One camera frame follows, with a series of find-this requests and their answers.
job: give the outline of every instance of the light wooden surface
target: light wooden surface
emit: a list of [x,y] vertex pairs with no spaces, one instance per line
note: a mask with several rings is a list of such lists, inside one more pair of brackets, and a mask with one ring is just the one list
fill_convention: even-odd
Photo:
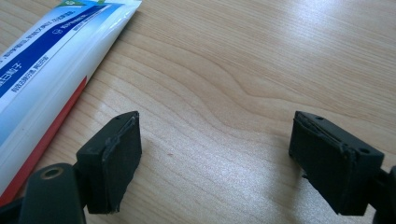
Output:
[[[54,0],[0,1],[4,51]],[[37,169],[138,110],[143,157],[119,213],[88,223],[371,223],[337,216],[288,156],[295,110],[396,164],[393,0],[145,0]]]

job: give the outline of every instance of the black clamp jaw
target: black clamp jaw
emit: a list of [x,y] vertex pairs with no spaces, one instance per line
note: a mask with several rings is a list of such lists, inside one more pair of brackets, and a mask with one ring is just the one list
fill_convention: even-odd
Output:
[[383,171],[382,152],[322,117],[297,111],[289,154],[336,214],[363,216],[370,204],[373,223],[396,223],[396,166]]
[[0,223],[85,223],[85,205],[92,214],[119,212],[141,154],[138,112],[119,115],[78,151],[74,166],[32,174],[25,197],[0,207]]

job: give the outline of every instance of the wooden table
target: wooden table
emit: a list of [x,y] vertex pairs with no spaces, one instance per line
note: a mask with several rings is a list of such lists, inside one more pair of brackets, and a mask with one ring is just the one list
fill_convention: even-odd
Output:
[[[5,51],[55,0],[0,1]],[[296,110],[396,164],[393,0],[145,0],[37,169],[76,162],[138,110],[143,156],[120,212],[88,223],[371,223],[337,216],[289,158]]]

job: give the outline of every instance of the red stripe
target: red stripe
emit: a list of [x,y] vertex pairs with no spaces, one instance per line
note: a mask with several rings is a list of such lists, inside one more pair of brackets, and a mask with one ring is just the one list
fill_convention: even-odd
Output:
[[84,77],[84,79],[79,84],[73,95],[64,105],[64,108],[61,110],[61,112],[56,117],[56,119],[51,123],[46,133],[43,135],[41,140],[35,146],[35,149],[33,149],[32,153],[27,158],[21,169],[17,172],[17,174],[12,179],[11,183],[9,183],[6,190],[1,195],[0,206],[12,202],[12,200],[16,197],[18,191],[20,190],[26,179],[29,177],[30,173],[32,173],[33,169],[35,168],[35,165],[38,163],[44,151],[47,149],[53,136],[61,127],[61,124],[64,122],[64,119],[66,118],[70,109],[73,107],[74,103],[81,95],[86,83],[87,83],[87,78]]

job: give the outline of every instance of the toothpaste tube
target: toothpaste tube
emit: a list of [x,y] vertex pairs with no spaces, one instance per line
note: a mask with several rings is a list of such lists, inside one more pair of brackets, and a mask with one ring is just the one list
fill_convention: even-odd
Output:
[[62,1],[0,56],[0,205],[16,196],[141,1]]

